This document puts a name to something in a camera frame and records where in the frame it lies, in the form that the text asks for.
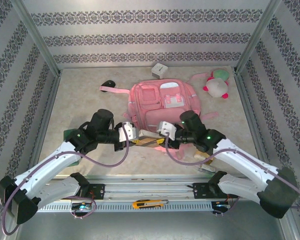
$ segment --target yellow utility knife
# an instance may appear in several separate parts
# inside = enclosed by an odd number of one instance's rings
[[[168,200],[138,200],[135,201],[132,206],[134,209],[149,209],[163,207],[168,203]]]

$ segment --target white block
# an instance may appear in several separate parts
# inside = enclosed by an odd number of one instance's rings
[[[125,122],[125,124],[123,125],[126,134],[128,135],[128,140],[132,141],[137,139],[139,136],[139,132],[137,131],[137,129],[135,127],[132,127],[132,124],[128,121]],[[119,142],[122,143],[126,141],[126,135],[124,133],[124,130],[122,127],[119,128]]]
[[[168,67],[161,64],[157,63],[154,65],[154,67],[151,69],[152,76],[155,77],[156,79],[163,79],[165,72],[168,70]]]

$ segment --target cable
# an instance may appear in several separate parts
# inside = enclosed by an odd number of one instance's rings
[[[206,162],[208,162],[209,160],[211,160],[212,158],[214,158],[215,156],[217,156],[218,154],[224,153],[224,152],[233,152],[235,154],[239,154],[242,157],[244,157],[245,159],[247,159],[248,161],[252,162],[253,164],[257,165],[259,168],[261,168],[262,170],[264,170],[266,173],[269,173],[270,175],[274,176],[275,178],[277,178],[278,180],[280,180],[281,182],[283,182],[284,184],[288,185],[290,188],[292,188],[295,192],[297,192],[300,195],[300,190],[294,186],[293,184],[291,184],[290,182],[288,182],[287,180],[283,179],[282,177],[278,176],[276,173],[274,173],[273,171],[270,171],[268,168],[266,168],[265,166],[263,166],[262,164],[258,163],[257,161],[253,160],[251,157],[247,156],[246,154],[244,154],[241,151],[238,151],[236,149],[232,149],[232,148],[227,148],[227,149],[221,149],[217,152],[215,152],[214,154],[212,154],[211,156],[207,157],[205,160],[202,161],[198,161],[198,162],[183,162],[183,161],[179,161],[177,159],[175,159],[171,153],[169,152],[169,147],[168,147],[168,141],[169,141],[169,132],[166,132],[167,136],[165,138],[165,151],[168,154],[168,156],[175,161],[177,164],[181,164],[181,165],[185,165],[185,166],[194,166],[194,165],[200,165],[200,164],[204,164]],[[300,209],[300,205],[294,205],[291,206],[292,209]]]
[[[233,198],[232,198],[229,194],[227,194],[227,195],[226,195],[226,200],[225,200],[225,201],[228,201],[228,202],[229,202],[229,199],[231,199],[231,204],[234,204]]]
[[[71,214],[76,218],[76,219],[84,219],[86,217],[88,217],[89,215],[91,215],[96,209],[97,209],[97,203],[94,199],[88,198],[88,197],[82,197],[82,196],[68,196],[65,197],[65,199],[78,199],[78,200],[87,200],[87,201],[91,201],[91,203],[93,203],[93,208],[84,216],[77,216],[76,212],[77,210],[75,210],[73,213],[71,212]]]
[[[62,155],[66,155],[66,154],[74,154],[74,155],[78,155],[82,158],[85,158],[87,160],[89,160],[90,162],[93,162],[94,164],[97,164],[99,166],[102,166],[102,167],[105,167],[105,168],[114,168],[114,167],[117,167],[119,166],[120,164],[122,164],[127,156],[128,156],[128,153],[129,153],[129,138],[128,138],[128,134],[127,134],[127,131],[126,129],[123,127],[123,133],[125,135],[125,139],[126,139],[126,150],[125,150],[125,154],[123,156],[123,158],[116,164],[112,164],[112,165],[107,165],[107,164],[103,164],[101,162],[98,162],[98,161],[95,161],[93,160],[92,158],[82,154],[82,153],[79,153],[79,152],[76,152],[76,151],[64,151],[64,152],[61,152],[61,153],[58,153],[50,158],[48,158],[46,161],[44,161],[43,163],[41,163],[37,168],[35,168],[31,173],[29,173],[28,176],[26,176],[23,181],[15,188],[15,190],[11,193],[11,195],[9,196],[9,198],[7,199],[5,205],[4,205],[4,208],[3,208],[3,213],[2,213],[2,231],[3,233],[6,235],[6,236],[10,236],[12,234],[14,234],[19,225],[17,224],[15,226],[15,228],[11,231],[11,232],[8,232],[7,231],[7,228],[6,228],[6,215],[7,215],[7,211],[8,211],[8,207],[12,201],[12,199],[14,198],[14,196],[16,195],[16,193],[21,189],[21,187],[37,172],[39,171],[39,169],[41,169],[43,166],[45,166],[46,164],[50,163],[52,160],[54,159],[57,159],[59,157],[61,157]]]

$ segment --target wall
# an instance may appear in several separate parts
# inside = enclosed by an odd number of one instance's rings
[[[291,168],[300,187],[300,0],[280,3],[241,76],[270,163]]]
[[[28,169],[55,80],[9,0],[0,0],[0,180]]]
[[[236,66],[269,0],[25,0],[59,68]]]

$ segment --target white small box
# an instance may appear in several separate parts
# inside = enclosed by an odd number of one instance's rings
[[[163,79],[165,72],[168,70],[168,67],[161,64],[157,63],[154,65],[154,67],[151,69],[152,76],[155,77],[156,79]]]

